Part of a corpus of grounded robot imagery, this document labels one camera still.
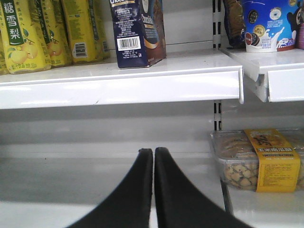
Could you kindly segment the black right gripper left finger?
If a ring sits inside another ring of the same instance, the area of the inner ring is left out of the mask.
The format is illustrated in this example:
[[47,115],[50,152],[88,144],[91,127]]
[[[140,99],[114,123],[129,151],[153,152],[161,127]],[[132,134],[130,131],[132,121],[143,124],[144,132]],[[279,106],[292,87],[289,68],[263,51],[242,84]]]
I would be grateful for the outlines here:
[[153,153],[140,149],[119,185],[70,228],[148,228],[152,200]]

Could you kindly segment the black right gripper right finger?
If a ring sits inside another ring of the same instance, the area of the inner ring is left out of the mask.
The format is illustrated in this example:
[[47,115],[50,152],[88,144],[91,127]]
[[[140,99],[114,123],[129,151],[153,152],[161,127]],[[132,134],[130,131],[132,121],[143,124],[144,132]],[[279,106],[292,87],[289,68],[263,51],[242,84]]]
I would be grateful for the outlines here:
[[154,195],[160,228],[248,228],[186,177],[165,147],[155,149]]

